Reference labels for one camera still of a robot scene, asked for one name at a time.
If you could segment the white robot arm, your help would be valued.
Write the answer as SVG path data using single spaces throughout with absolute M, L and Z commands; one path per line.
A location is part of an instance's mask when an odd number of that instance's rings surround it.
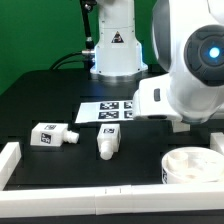
M 110 81 L 143 71 L 134 0 L 96 0 L 100 39 L 93 74 Z M 224 0 L 157 0 L 152 43 L 163 75 L 140 81 L 133 118 L 201 124 L 224 119 Z

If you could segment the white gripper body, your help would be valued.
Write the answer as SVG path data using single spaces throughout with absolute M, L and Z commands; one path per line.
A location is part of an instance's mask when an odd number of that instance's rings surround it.
M 190 125 L 182 122 L 168 101 L 169 84 L 168 74 L 141 80 L 133 96 L 132 116 L 135 120 L 169 120 L 174 133 L 189 131 Z

